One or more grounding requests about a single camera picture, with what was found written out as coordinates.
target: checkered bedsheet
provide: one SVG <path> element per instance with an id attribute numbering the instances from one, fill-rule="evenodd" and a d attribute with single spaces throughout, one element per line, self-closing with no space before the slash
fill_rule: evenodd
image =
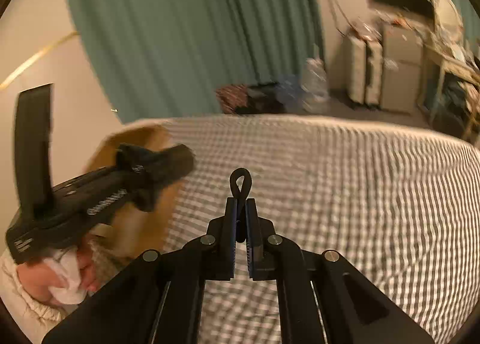
<path id="1" fill-rule="evenodd" d="M 174 212 L 166 251 L 224 214 L 229 176 L 247 168 L 250 197 L 278 234 L 316 253 L 333 248 L 436 343 L 447 343 L 480 289 L 480 152 L 442 136 L 279 118 L 215 116 L 165 124 L 196 168 Z M 279 343 L 275 282 L 207 282 L 200 343 Z"/>

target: human hand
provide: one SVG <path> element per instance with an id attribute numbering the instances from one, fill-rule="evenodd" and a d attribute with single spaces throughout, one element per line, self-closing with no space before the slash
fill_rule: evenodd
<path id="1" fill-rule="evenodd" d="M 77 259 L 82 279 L 80 287 L 88 291 L 96 291 L 99 287 L 92 254 L 88 239 L 83 238 L 77 249 Z M 49 287 L 64 288 L 68 286 L 65 279 L 59 277 L 40 259 L 18 265 L 17 275 L 25 291 L 32 298 L 47 305 L 59 305 L 59 302 L 49 291 Z"/>

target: cable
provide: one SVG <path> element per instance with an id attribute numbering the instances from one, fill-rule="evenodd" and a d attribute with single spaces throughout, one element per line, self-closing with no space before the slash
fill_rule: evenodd
<path id="1" fill-rule="evenodd" d="M 343 17 L 345 18 L 346 22 L 349 24 L 349 26 L 352 29 L 355 29 L 353 27 L 353 25 L 350 23 L 349 19 L 347 18 L 347 15 L 345 15 L 345 12 L 343 12 L 342 7 L 340 7 L 340 3 L 338 2 L 338 0 L 335 0 L 335 3 L 337 5 L 338 9 L 340 10 L 340 12 L 342 13 Z M 338 28 L 337 14 L 335 13 L 335 7 L 333 6 L 332 0 L 328 0 L 328 5 L 330 7 L 330 12 L 332 13 L 332 16 L 333 16 L 333 19 L 334 19 L 334 22 L 335 22 L 335 27 L 337 28 L 338 32 L 340 34 L 342 34 L 342 36 L 345 36 L 345 34 L 342 33 L 342 31 L 340 31 L 340 29 Z"/>

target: white mirror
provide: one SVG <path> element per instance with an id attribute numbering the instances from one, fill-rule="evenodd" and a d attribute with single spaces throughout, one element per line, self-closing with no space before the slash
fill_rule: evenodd
<path id="1" fill-rule="evenodd" d="M 463 21 L 452 0 L 437 0 L 435 13 L 440 30 L 445 32 L 452 43 L 463 39 Z"/>

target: plastic bottle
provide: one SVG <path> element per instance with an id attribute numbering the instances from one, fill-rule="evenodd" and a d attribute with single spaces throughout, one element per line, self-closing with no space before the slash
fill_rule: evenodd
<path id="1" fill-rule="evenodd" d="M 301 77 L 301 87 L 305 91 L 302 102 L 303 109 L 311 114 L 326 112 L 330 96 L 323 61 L 319 58 L 308 58 Z"/>

